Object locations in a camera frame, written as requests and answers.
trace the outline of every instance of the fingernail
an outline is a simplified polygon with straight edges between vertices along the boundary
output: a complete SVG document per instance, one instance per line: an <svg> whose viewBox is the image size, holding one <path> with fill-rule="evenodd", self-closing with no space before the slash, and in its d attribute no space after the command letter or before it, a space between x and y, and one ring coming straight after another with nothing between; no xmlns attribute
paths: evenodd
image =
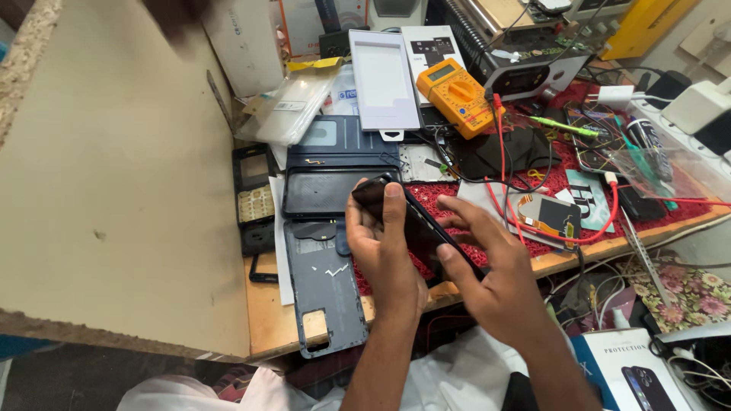
<svg viewBox="0 0 731 411"><path fill-rule="evenodd" d="M436 248L436 255L442 261L447 261L454 255L454 249L449 244L442 244Z"/></svg>
<svg viewBox="0 0 731 411"><path fill-rule="evenodd" d="M401 194L398 184L386 184L386 197L398 197Z"/></svg>

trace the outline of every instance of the barcode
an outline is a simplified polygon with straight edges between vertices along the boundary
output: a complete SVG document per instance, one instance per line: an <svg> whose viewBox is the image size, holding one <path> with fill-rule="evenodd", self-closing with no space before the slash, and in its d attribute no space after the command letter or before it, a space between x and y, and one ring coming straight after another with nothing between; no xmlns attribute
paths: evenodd
<svg viewBox="0 0 731 411"><path fill-rule="evenodd" d="M280 111L300 111L307 105L307 102L278 102L274 106L274 110Z"/></svg>

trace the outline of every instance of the floral cloth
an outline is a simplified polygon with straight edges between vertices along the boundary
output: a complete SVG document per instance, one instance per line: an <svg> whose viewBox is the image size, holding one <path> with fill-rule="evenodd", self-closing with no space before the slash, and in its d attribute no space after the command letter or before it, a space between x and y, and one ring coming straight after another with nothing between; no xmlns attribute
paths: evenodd
<svg viewBox="0 0 731 411"><path fill-rule="evenodd" d="M653 259L660 282L665 286L673 306L660 299L650 276L640 275L642 266L632 262L627 269L627 281L652 313L660 331L668 333L708 323L731 320L731 286L721 277L702 269L676 265L685 264L674 252L665 252Z"/></svg>

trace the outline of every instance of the white cloth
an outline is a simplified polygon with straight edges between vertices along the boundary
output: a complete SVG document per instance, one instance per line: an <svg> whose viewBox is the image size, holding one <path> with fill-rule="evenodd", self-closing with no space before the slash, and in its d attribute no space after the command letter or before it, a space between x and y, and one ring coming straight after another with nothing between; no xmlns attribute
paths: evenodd
<svg viewBox="0 0 731 411"><path fill-rule="evenodd" d="M502 408L510 373L528 375L517 351L475 327L429 355L411 362L401 410L482 410ZM345 390L334 388L316 401L269 369L259 368L240 404L218 400L213 390L190 377L156 377L134 387L117 411L336 411Z"/></svg>

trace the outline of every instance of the blue card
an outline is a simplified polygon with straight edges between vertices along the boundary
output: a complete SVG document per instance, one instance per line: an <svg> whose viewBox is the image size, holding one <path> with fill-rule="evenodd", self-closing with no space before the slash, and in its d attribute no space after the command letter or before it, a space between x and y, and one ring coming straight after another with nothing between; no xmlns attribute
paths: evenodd
<svg viewBox="0 0 731 411"><path fill-rule="evenodd" d="M581 227L599 231L607 223L611 210L604 196L599 175L578 170L566 170L569 179L569 192L574 197L574 204L581 209ZM608 233L614 233L614 224L607 228Z"/></svg>

